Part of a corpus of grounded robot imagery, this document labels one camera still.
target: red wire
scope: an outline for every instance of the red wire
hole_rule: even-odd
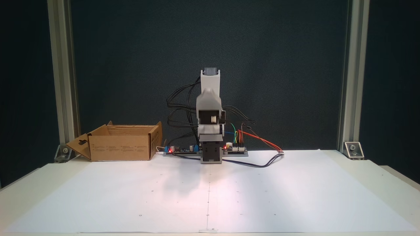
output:
[[[280,151],[280,152],[282,152],[283,150],[279,147],[279,146],[277,146],[277,145],[275,145],[274,143],[272,143],[272,142],[269,142],[269,141],[267,141],[267,140],[265,140],[265,139],[263,139],[263,138],[260,138],[260,137],[258,137],[258,136],[255,136],[255,135],[253,135],[253,134],[249,134],[249,133],[247,133],[247,132],[244,132],[244,131],[242,131],[242,130],[238,130],[238,132],[240,132],[240,133],[244,133],[244,134],[246,134],[246,135],[248,135],[248,136],[251,136],[251,137],[254,137],[254,138],[257,138],[257,139],[261,139],[261,140],[263,140],[263,141],[265,141],[265,142],[267,142],[267,143],[269,143],[269,144],[271,144],[275,149],[277,149],[278,151]]]

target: wire bundle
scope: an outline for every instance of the wire bundle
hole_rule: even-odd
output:
[[[197,127],[198,124],[193,123],[193,118],[192,118],[192,114],[196,114],[196,107],[191,106],[191,93],[193,91],[193,89],[195,88],[196,85],[200,84],[200,77],[197,78],[197,80],[192,83],[192,84],[186,84],[183,85],[179,88],[177,88],[175,91],[173,91],[171,94],[169,94],[168,97],[166,97],[166,105],[168,108],[175,108],[168,116],[168,120],[167,123],[169,126],[171,127],[176,127],[176,128],[191,128],[191,132],[184,134],[180,137],[174,138],[173,140],[168,142],[168,147],[170,147],[171,142],[177,140],[177,139],[182,139],[182,138],[187,138],[187,137],[191,137],[191,136],[195,136],[195,139],[197,141],[197,144],[199,144],[199,139],[197,136]],[[185,89],[190,88],[188,91],[188,95],[187,95],[187,99],[186,99],[186,104],[180,104],[180,103],[173,103],[173,100],[175,99],[176,96],[178,96],[182,91],[184,91]],[[243,144],[244,142],[244,136],[243,134],[246,134],[248,136],[260,139],[261,141],[263,141],[264,143],[266,143],[269,147],[273,148],[274,150],[276,150],[278,152],[278,154],[276,154],[274,157],[272,157],[265,165],[256,165],[253,163],[246,163],[246,162],[242,162],[242,161],[236,161],[236,160],[226,160],[223,159],[226,162],[231,162],[231,163],[235,163],[235,164],[240,164],[240,165],[246,165],[246,166],[250,166],[250,167],[256,167],[256,168],[264,168],[267,167],[269,165],[271,165],[277,158],[284,156],[283,150],[265,140],[260,138],[252,129],[248,124],[255,124],[254,120],[251,120],[250,118],[248,118],[243,112],[241,112],[238,108],[231,106],[231,105],[226,105],[226,106],[222,106],[222,109],[224,109],[226,112],[230,112],[232,114],[234,114],[239,120],[242,121],[241,123],[241,129],[236,130],[235,126],[231,123],[232,127],[234,128],[234,141],[233,143],[241,143]],[[176,111],[178,110],[183,110],[186,112],[187,115],[187,120],[188,122],[185,121],[175,121],[172,120],[171,118],[173,117],[173,115],[175,114]],[[250,131],[252,131],[253,134],[249,134],[247,132],[244,132],[242,130],[242,125],[245,125],[245,127],[247,127]],[[181,156],[178,155],[176,153],[171,153],[172,155],[176,156],[176,157],[180,157],[180,158],[184,158],[184,159],[191,159],[191,160],[200,160],[200,158],[195,158],[195,157],[185,157],[185,156]]]
[[[193,121],[192,120],[192,114],[195,114],[196,111],[195,111],[195,107],[191,106],[191,93],[192,93],[192,90],[195,88],[195,86],[200,84],[200,83],[201,83],[200,77],[198,77],[197,80],[194,83],[183,85],[183,86],[177,88],[175,91],[173,91],[171,94],[169,94],[166,97],[167,107],[168,108],[175,108],[169,114],[167,124],[170,127],[175,127],[175,128],[191,128],[192,132],[194,133],[193,136],[195,136],[197,144],[200,143],[199,140],[198,140],[198,136],[197,136],[197,130],[195,129],[196,127],[198,127],[198,124],[195,124],[195,123],[192,122]],[[180,103],[172,103],[172,101],[175,99],[175,97],[178,96],[182,91],[184,91],[187,88],[190,88],[190,90],[188,92],[186,105],[185,104],[180,104]],[[172,116],[178,110],[184,110],[186,112],[188,122],[171,120]]]

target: robotic arm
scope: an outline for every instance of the robotic arm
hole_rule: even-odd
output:
[[[198,136],[202,147],[201,163],[222,163],[222,143],[226,122],[222,110],[220,70],[201,70],[201,94],[197,97]]]

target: white paper sheet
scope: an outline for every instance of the white paper sheet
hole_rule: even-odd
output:
[[[249,152],[263,164],[272,151]],[[156,155],[94,162],[7,232],[415,231],[321,151],[288,151],[267,168]]]

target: dark backdrop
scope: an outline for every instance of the dark backdrop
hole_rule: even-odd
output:
[[[73,0],[82,132],[109,120],[162,121],[168,139],[188,132],[166,125],[165,98],[217,67],[222,104],[256,120],[260,136],[335,149],[347,10],[342,0]]]
[[[415,2],[371,0],[360,142],[365,156],[420,183]]]
[[[47,1],[5,1],[0,181],[4,187],[54,161],[59,145]]]

